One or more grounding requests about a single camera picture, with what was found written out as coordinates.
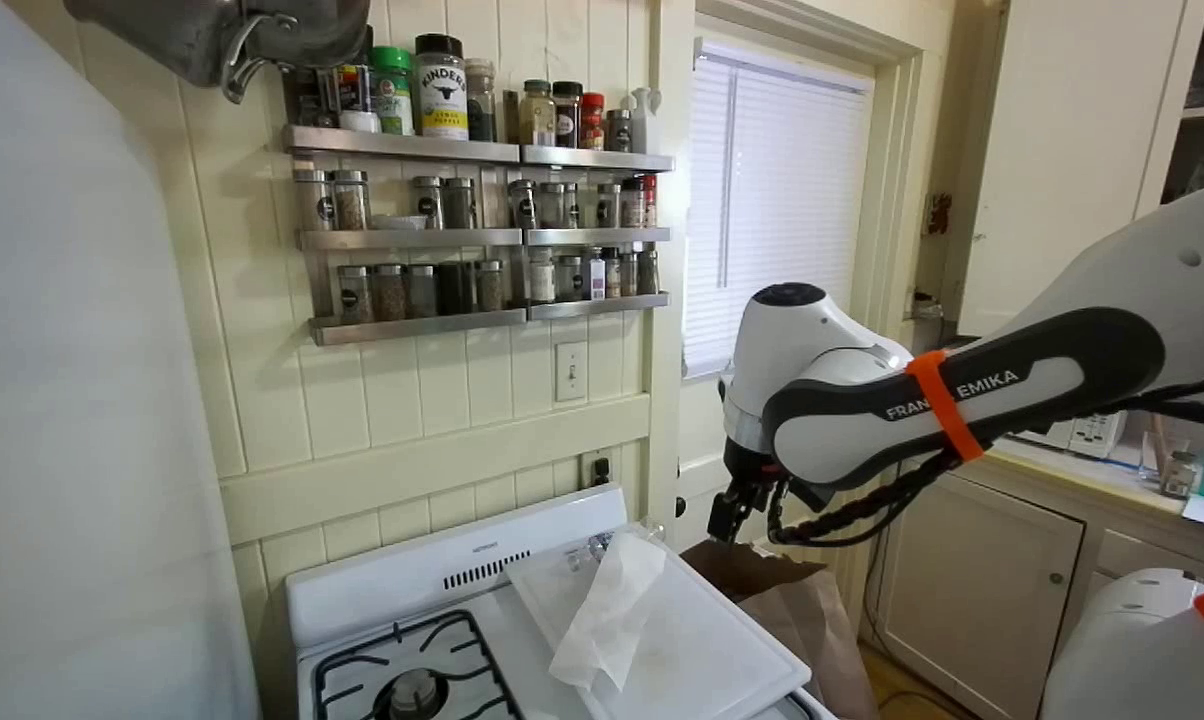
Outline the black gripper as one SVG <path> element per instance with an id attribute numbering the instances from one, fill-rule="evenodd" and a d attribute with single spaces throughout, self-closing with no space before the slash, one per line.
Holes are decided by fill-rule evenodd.
<path id="1" fill-rule="evenodd" d="M 740 444 L 723 447 L 729 489 L 711 497 L 706 537 L 731 543 L 740 523 L 769 505 L 775 461 Z"/>

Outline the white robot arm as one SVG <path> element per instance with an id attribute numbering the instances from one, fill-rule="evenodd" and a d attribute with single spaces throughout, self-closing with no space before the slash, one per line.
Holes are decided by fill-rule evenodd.
<path id="1" fill-rule="evenodd" d="M 775 543 L 855 543 L 1009 433 L 1147 407 L 1204 419 L 1204 186 L 1087 242 L 999 333 L 910 351 L 824 287 L 751 291 L 720 378 L 729 489 Z M 1204 579 L 1140 566 L 1091 595 L 1039 720 L 1204 720 Z"/>

